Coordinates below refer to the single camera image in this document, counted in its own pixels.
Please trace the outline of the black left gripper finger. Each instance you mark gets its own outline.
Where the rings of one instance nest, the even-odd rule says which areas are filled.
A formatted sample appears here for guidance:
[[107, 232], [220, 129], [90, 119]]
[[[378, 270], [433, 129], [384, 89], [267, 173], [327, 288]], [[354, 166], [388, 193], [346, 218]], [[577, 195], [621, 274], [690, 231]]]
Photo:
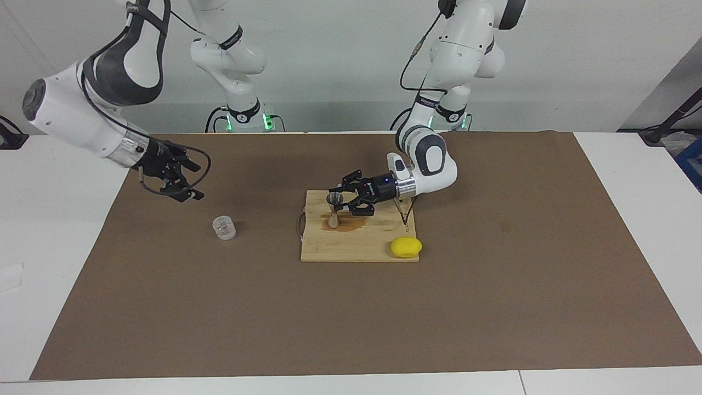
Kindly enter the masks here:
[[354, 217], [373, 217], [375, 215], [375, 205], [373, 203], [361, 201], [340, 202], [335, 204], [336, 212], [349, 212]]
[[366, 190], [366, 180], [362, 177], [362, 171], [356, 170], [342, 178], [341, 183], [336, 187], [336, 192], [354, 192], [364, 194]]

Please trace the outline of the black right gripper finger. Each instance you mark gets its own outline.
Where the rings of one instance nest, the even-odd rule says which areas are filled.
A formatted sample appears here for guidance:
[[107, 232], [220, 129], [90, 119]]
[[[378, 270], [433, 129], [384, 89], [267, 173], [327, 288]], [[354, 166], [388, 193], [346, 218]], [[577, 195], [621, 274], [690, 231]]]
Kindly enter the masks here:
[[204, 193], [193, 188], [185, 178], [163, 178], [163, 187], [161, 187], [161, 195], [178, 202], [185, 202], [189, 199], [201, 200], [204, 198]]
[[167, 147], [169, 152], [171, 153], [171, 162], [174, 162], [179, 167], [185, 167], [191, 172], [200, 171], [201, 166], [196, 164], [193, 160], [191, 160], [188, 157], [188, 153], [186, 152], [185, 146], [175, 144], [173, 142], [167, 142]]

